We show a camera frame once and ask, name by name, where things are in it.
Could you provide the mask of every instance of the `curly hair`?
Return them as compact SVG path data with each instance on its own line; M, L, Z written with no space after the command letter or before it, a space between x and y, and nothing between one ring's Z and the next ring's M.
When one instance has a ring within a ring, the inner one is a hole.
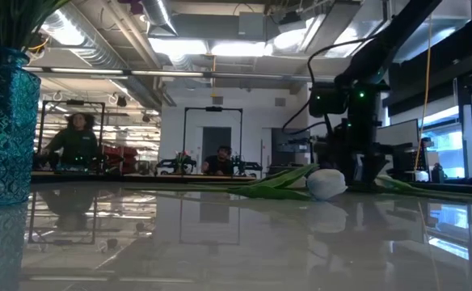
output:
M74 113L72 116L67 117L68 129L74 129L73 119L76 115L82 115L83 119L85 119L85 126L83 127L85 130L92 130L95 118L89 113Z

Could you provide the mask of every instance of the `light fixture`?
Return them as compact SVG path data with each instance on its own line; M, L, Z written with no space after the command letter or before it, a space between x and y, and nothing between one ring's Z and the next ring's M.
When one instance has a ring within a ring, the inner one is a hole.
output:
M274 46L276 46L278 49L291 48L302 41L305 33L306 29L297 29L281 33L276 36L276 38L274 38Z
M306 51L308 45L310 45L312 39L315 37L315 34L317 34L318 29L320 28L322 21L324 21L325 18L325 14L320 14L316 17L306 20L307 29L304 34L304 39L301 41L299 47L297 48L298 52Z
M430 116L424 117L423 125L431 124L432 122L436 122L438 120L448 118L448 117L453 117L458 114L459 114L459 107L453 106L452 108L448 108L436 114L432 114Z
M264 42L226 41L216 44L211 53L227 57L262 57L265 53Z
M359 36L356 30L352 27L346 28L339 38L336 39L335 44L341 44L352 40L358 40ZM356 48L360 46L360 43L342 45L336 48L330 49L326 53L326 57L348 57Z
M58 21L53 25L53 27L48 24L42 25L42 29L44 29L52 38L63 45L80 45L85 42L85 36L59 10L49 16L48 20L51 21L55 16L58 17Z
M183 56L188 54L206 54L207 46L203 40L161 40L149 38L156 53L168 56Z

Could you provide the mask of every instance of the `doorway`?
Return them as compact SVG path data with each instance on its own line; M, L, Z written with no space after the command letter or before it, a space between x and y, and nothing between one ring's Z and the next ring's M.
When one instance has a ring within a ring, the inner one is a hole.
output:
M204 127L202 135L202 159L217 154L218 147L230 146L230 127Z

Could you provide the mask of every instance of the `person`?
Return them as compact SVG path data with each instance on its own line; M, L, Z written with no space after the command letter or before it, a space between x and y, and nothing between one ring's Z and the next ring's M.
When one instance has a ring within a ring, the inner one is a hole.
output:
M98 142L92 131L94 117L75 113L68 121L67 128L57 133L41 154L47 156L63 147L60 158L62 165L84 166L98 153Z
M231 151L230 146L220 146L217 155L207 157L202 163L202 172L206 175L232 175L234 169L230 160Z

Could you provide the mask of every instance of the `woman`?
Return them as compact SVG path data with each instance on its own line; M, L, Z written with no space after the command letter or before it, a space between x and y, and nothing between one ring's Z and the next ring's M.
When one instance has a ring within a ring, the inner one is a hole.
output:
M98 142L92 131L94 117L89 114L75 113L68 119L66 129L62 129L42 150L43 155L64 148L60 158L62 165L85 166L98 152Z

